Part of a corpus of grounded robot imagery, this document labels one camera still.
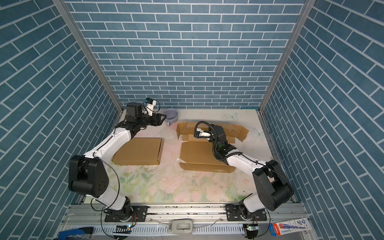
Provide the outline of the brown cardboard sheet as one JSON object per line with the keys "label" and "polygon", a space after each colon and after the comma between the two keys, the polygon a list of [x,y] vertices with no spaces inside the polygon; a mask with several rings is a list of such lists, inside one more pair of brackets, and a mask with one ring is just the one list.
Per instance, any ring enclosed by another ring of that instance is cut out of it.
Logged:
{"label": "brown cardboard sheet", "polygon": [[[241,125],[219,124],[223,127],[228,143],[234,144],[236,139],[243,142],[249,130]],[[180,167],[185,171],[200,171],[214,173],[232,173],[235,167],[218,161],[212,152],[213,144],[206,139],[194,137],[195,122],[182,122],[177,125],[178,138],[182,139]]]}

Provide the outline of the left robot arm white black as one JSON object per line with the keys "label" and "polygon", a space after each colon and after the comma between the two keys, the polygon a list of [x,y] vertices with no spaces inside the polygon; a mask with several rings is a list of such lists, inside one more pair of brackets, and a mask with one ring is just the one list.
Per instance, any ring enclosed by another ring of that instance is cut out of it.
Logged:
{"label": "left robot arm white black", "polygon": [[143,103],[128,103],[125,118],[111,134],[96,147],[83,155],[74,155],[69,161],[69,190],[80,195],[92,196],[106,206],[107,211],[129,215],[132,208],[130,199],[115,191],[109,184],[106,167],[114,154],[147,126],[160,126],[166,115],[155,107],[159,103],[147,98]]}

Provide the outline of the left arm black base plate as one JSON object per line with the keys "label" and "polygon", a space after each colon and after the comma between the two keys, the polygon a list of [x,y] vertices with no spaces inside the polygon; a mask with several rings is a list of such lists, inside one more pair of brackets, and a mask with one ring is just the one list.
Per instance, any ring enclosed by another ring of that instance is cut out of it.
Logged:
{"label": "left arm black base plate", "polygon": [[141,223],[145,222],[148,206],[128,206],[123,207],[122,210],[104,210],[106,214],[105,222],[109,223],[120,223],[120,222],[132,222],[132,223]]}

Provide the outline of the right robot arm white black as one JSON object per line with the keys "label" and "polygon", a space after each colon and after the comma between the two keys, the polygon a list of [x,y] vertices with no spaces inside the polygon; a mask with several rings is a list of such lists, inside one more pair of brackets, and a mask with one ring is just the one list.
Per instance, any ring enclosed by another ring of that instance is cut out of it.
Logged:
{"label": "right robot arm white black", "polygon": [[243,218],[249,219],[256,211],[262,209],[275,211],[292,197],[294,188],[278,162],[259,161],[237,152],[236,147],[228,143],[221,126],[210,125],[209,131],[214,157],[253,177],[256,192],[239,202],[239,211]]}

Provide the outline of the white red blue carton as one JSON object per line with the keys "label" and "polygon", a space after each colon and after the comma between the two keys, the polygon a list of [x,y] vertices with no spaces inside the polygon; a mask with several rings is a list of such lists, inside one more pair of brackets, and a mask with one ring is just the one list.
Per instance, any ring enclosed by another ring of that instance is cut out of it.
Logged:
{"label": "white red blue carton", "polygon": [[269,231],[274,237],[290,233],[309,231],[311,229],[311,224],[307,218],[273,223],[269,226]]}

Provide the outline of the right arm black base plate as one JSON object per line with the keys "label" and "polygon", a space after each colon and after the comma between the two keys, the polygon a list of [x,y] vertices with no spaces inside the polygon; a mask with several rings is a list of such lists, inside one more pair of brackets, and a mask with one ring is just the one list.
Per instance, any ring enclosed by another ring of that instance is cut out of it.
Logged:
{"label": "right arm black base plate", "polygon": [[256,212],[250,213],[243,205],[238,204],[226,204],[224,207],[226,211],[228,222],[239,222],[239,221],[266,221],[267,216],[264,210],[257,210]]}

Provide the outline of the aluminium mounting rail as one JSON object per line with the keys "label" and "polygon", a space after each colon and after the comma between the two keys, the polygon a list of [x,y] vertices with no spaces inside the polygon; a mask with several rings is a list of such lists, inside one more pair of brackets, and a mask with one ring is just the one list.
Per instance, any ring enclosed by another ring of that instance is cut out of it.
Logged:
{"label": "aluminium mounting rail", "polygon": [[[252,222],[258,224],[277,223],[294,219],[307,218],[308,214],[303,204],[287,203],[275,211],[259,210],[251,217],[242,217],[237,204],[232,207],[228,203],[165,203],[165,204],[133,204],[133,218],[129,223],[138,225],[150,223],[166,223],[169,220],[192,219],[199,224],[210,224],[218,220],[219,223],[227,222]],[[99,226],[101,220],[100,212],[88,205],[71,205],[65,214],[60,227],[74,225]]]}

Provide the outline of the blue tool at bottom left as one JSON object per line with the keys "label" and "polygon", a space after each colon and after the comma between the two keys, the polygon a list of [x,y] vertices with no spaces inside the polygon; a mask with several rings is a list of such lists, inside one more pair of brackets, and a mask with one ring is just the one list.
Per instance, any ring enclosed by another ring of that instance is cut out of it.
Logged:
{"label": "blue tool at bottom left", "polygon": [[93,227],[83,227],[59,232],[56,240],[87,240],[94,233]]}

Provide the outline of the brown cardboard box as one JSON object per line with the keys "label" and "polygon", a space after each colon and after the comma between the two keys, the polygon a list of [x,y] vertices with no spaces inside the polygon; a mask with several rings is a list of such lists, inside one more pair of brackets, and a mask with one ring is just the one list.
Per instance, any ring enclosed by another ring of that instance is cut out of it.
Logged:
{"label": "brown cardboard box", "polygon": [[163,145],[161,138],[133,138],[115,153],[112,161],[119,166],[157,166]]}

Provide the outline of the small green circuit board right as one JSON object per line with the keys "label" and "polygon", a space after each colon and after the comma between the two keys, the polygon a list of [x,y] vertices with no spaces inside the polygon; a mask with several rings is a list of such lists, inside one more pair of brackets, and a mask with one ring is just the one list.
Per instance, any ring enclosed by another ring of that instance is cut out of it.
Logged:
{"label": "small green circuit board right", "polygon": [[245,225],[245,230],[248,232],[254,232],[254,231],[258,232],[259,226],[256,224],[248,224],[248,225]]}

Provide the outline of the lavender speckled ceramic cup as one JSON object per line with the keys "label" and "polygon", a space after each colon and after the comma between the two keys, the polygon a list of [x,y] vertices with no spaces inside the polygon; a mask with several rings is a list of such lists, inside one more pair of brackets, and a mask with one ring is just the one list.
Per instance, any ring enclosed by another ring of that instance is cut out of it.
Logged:
{"label": "lavender speckled ceramic cup", "polygon": [[175,109],[167,109],[164,111],[164,115],[166,115],[165,122],[167,126],[171,126],[176,123],[179,117],[179,113]]}

